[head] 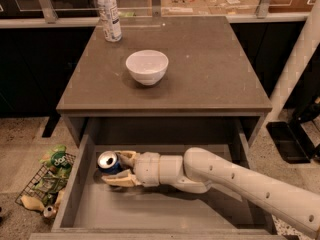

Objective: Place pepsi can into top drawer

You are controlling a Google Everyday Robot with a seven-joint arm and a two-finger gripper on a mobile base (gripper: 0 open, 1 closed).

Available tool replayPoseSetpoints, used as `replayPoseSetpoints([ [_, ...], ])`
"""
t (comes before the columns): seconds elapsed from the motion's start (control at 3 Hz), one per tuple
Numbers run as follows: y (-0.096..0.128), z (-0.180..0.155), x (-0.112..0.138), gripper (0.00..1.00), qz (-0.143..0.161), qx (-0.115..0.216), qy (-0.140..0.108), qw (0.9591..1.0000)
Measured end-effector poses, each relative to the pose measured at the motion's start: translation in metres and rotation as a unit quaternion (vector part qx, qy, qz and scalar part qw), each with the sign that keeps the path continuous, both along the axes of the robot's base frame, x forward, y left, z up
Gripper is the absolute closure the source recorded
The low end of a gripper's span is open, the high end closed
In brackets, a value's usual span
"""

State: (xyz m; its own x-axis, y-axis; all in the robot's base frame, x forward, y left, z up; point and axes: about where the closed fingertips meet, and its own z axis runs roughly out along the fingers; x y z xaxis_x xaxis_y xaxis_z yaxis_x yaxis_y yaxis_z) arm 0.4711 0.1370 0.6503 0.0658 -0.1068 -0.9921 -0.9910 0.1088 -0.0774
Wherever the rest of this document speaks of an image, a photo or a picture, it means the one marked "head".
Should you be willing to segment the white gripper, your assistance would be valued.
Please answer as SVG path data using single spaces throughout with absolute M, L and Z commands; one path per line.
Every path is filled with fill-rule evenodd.
M 122 150 L 116 152 L 120 165 L 123 168 L 133 168 L 119 172 L 115 175 L 103 174 L 101 179 L 110 186 L 135 187 L 156 187 L 160 184 L 159 180 L 159 161 L 160 154 L 145 152 L 139 154 L 136 151 Z

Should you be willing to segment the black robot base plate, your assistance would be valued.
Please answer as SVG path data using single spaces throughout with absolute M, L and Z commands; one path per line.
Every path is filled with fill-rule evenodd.
M 314 145 L 299 122 L 269 122 L 266 126 L 281 158 L 291 164 L 318 160 L 320 145 Z

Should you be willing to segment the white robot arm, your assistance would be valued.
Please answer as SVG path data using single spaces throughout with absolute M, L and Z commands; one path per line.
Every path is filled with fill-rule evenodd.
M 194 194 L 224 186 L 263 210 L 317 240 L 320 228 L 320 196 L 229 162 L 199 147 L 183 155 L 161 155 L 136 151 L 115 151 L 121 171 L 105 173 L 102 180 L 117 187 L 170 185 Z

